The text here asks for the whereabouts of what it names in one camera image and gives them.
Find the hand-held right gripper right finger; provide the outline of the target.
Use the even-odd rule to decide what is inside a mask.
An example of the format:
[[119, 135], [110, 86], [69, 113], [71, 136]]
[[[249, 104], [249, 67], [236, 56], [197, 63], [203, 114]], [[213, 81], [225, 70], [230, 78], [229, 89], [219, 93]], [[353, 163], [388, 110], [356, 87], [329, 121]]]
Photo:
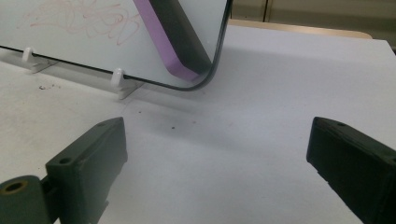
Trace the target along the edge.
[[337, 120], [313, 119], [306, 160], [364, 224], [396, 224], [396, 151]]

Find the white plastic whiteboard stand clip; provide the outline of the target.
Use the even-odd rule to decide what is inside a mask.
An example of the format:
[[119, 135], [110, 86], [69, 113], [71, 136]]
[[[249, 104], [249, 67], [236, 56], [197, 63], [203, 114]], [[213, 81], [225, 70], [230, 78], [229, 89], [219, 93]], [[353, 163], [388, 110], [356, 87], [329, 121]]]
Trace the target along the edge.
[[126, 79], [125, 73], [122, 69], [116, 68], [113, 71], [110, 84], [113, 89], [117, 91], [118, 98], [123, 100], [127, 98], [132, 92], [139, 89], [142, 85], [142, 81], [137, 81], [134, 79]]
[[27, 63], [30, 66], [32, 74], [39, 73], [58, 63], [56, 60], [35, 55], [33, 48], [26, 48], [22, 53], [21, 59], [24, 63]]

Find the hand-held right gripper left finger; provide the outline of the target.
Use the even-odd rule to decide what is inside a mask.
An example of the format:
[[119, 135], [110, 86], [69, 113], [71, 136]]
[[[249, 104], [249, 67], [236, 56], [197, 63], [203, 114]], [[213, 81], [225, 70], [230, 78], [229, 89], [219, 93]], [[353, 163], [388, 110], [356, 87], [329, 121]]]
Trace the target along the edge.
[[111, 186], [128, 161], [123, 118], [94, 125], [46, 163], [60, 191], [62, 224], [97, 224]]

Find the purple and black whiteboard eraser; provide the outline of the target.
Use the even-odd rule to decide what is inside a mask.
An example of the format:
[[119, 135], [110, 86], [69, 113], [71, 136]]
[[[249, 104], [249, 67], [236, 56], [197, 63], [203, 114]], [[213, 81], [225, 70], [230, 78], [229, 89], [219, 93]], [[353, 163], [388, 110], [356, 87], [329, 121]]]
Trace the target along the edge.
[[193, 81], [212, 62], [178, 0], [133, 0], [166, 70]]

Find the white whiteboard with black rim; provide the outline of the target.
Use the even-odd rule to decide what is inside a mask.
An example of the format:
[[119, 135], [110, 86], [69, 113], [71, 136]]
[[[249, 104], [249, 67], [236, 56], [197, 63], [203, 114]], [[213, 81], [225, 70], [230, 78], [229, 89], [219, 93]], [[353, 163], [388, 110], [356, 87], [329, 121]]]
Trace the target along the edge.
[[192, 91], [216, 72], [233, 0], [178, 2], [212, 62], [193, 81], [166, 70], [133, 0], [0, 0], [0, 48]]

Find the wooden table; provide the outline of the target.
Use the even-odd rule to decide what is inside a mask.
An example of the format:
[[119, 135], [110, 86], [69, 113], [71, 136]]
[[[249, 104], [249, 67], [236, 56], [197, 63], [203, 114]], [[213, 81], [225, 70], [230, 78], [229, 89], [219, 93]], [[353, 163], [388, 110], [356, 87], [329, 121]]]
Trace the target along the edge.
[[338, 30], [338, 29], [327, 29], [318, 27], [308, 27], [300, 25], [290, 25], [272, 22], [259, 22], [259, 21], [244, 21], [229, 19], [228, 23], [235, 26], [243, 26], [250, 28], [268, 29], [268, 30], [278, 30], [285, 32], [303, 33], [311, 35], [332, 35], [332, 36], [343, 36], [343, 37], [353, 37], [361, 39], [373, 39], [371, 35], [358, 31], [349, 30]]

